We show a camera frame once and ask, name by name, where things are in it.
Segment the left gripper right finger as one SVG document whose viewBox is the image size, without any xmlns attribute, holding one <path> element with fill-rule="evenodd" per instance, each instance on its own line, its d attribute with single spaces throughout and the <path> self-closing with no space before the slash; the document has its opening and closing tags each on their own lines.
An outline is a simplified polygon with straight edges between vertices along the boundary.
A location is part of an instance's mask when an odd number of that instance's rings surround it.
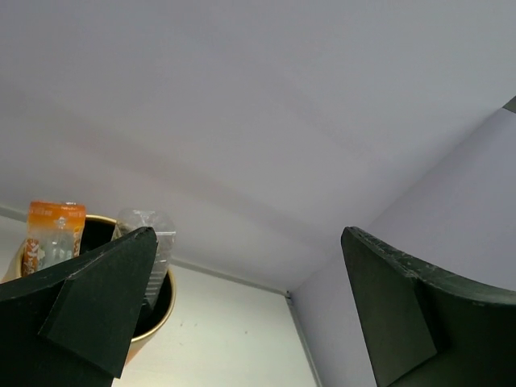
<svg viewBox="0 0 516 387">
<path fill-rule="evenodd" d="M 358 227 L 341 237 L 378 386 L 513 386 L 515 293 L 459 276 Z"/>
</svg>

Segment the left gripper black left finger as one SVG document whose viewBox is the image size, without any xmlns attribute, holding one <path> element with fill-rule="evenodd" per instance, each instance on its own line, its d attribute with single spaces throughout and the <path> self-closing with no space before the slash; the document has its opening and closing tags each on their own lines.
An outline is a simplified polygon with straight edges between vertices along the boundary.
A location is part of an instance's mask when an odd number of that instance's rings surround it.
<svg viewBox="0 0 516 387">
<path fill-rule="evenodd" d="M 121 377 L 157 248 L 141 227 L 1 285 L 3 386 L 110 386 Z"/>
</svg>

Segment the orange label plastic bottle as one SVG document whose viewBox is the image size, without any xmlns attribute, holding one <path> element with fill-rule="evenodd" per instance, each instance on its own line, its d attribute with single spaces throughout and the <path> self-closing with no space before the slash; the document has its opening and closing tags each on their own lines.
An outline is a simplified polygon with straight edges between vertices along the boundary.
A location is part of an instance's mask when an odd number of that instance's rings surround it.
<svg viewBox="0 0 516 387">
<path fill-rule="evenodd" d="M 86 208 L 75 202 L 31 202 L 23 247 L 22 275 L 79 256 Z"/>
</svg>

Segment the square clear plastic bottle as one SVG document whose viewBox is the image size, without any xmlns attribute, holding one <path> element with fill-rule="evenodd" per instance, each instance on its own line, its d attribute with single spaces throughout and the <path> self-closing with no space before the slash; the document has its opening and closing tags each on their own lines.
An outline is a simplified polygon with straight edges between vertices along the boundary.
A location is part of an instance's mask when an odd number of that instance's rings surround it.
<svg viewBox="0 0 516 387">
<path fill-rule="evenodd" d="M 157 238 L 156 257 L 144 294 L 144 306 L 153 309 L 173 255 L 177 233 L 172 219 L 164 211 L 126 208 L 117 215 L 112 239 L 140 227 L 151 227 Z"/>
</svg>

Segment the orange cylindrical bin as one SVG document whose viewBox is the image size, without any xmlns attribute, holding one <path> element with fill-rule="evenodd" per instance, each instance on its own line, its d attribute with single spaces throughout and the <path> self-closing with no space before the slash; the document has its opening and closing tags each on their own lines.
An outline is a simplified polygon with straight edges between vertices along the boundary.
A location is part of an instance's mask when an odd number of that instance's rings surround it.
<svg viewBox="0 0 516 387">
<path fill-rule="evenodd" d="M 81 250 L 84 246 L 96 248 L 103 243 L 110 241 L 116 221 L 113 218 L 88 214 L 86 215 L 85 230 L 81 241 Z M 1 269 L 1 282 L 13 281 L 22 275 L 22 259 L 25 247 L 25 233 L 16 245 L 17 250 L 13 252 L 10 263 L 6 269 Z M 168 269 L 164 282 L 158 293 L 153 311 L 142 321 L 138 322 L 131 345 L 129 347 L 125 365 L 128 365 L 138 352 L 148 343 L 153 336 L 166 324 L 176 302 L 177 285 L 172 272 Z"/>
</svg>

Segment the aluminium rail right edge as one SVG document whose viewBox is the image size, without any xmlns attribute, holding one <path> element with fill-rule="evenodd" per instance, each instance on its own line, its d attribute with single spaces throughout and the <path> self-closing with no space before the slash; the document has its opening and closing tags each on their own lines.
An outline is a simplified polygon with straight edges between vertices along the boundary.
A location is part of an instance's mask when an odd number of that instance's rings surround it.
<svg viewBox="0 0 516 387">
<path fill-rule="evenodd" d="M 308 365 L 310 367 L 310 371 L 311 371 L 312 377 L 314 378 L 315 385 L 317 387 L 322 387 L 323 384 L 322 384 L 322 382 L 320 380 L 318 371 L 317 371 L 317 369 L 315 367 L 314 359 L 313 359 L 313 356 L 310 353 L 310 348 L 309 348 L 309 345 L 308 345 L 308 343 L 306 341 L 306 335 L 304 333 L 304 330 L 302 329 L 302 324 L 301 324 L 301 321 L 299 319 L 298 313 L 296 311 L 295 305 L 293 303 L 292 294 L 290 292 L 286 293 L 285 300 L 286 300 L 286 304 L 287 304 L 287 306 L 289 308 L 289 312 L 291 314 L 294 326 L 296 327 L 296 331 L 298 333 L 298 337 L 300 339 L 303 351 L 305 353 Z"/>
</svg>

